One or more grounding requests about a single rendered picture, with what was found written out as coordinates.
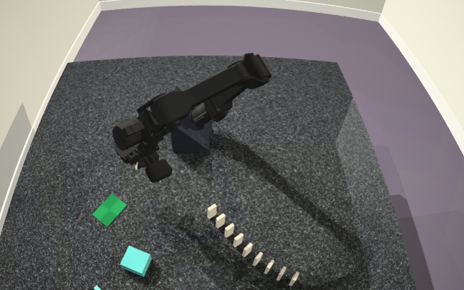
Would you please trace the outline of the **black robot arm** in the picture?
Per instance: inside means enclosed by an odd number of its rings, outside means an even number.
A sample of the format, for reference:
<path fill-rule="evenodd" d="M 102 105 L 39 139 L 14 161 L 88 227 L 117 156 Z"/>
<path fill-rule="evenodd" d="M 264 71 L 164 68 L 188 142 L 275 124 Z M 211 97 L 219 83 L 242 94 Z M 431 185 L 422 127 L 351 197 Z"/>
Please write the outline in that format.
<path fill-rule="evenodd" d="M 244 54 L 220 73 L 184 91 L 159 94 L 138 108 L 138 118 L 114 127 L 114 148 L 122 161 L 134 165 L 139 154 L 145 154 L 142 141 L 159 139 L 178 128 L 189 112 L 190 120 L 201 129 L 211 119 L 219 122 L 239 94 L 261 87 L 271 76 L 259 54 Z"/>

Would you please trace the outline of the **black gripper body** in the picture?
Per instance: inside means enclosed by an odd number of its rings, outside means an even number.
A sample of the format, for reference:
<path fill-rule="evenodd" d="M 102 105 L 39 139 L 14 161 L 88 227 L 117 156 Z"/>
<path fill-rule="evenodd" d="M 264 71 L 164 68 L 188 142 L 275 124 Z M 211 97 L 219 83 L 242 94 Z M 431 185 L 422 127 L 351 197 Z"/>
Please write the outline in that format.
<path fill-rule="evenodd" d="M 165 159 L 157 161 L 159 155 L 156 151 L 160 149 L 160 147 L 158 146 L 158 142 L 162 140 L 163 137 L 156 140 L 146 139 L 145 141 L 142 141 L 143 147 L 145 147 L 145 154 L 139 154 L 140 156 L 142 156 L 142 160 L 145 163 L 145 165 L 148 165 L 145 169 L 145 172 L 147 177 L 153 183 L 168 178 L 173 171 L 173 169 L 170 167 L 170 165 Z"/>

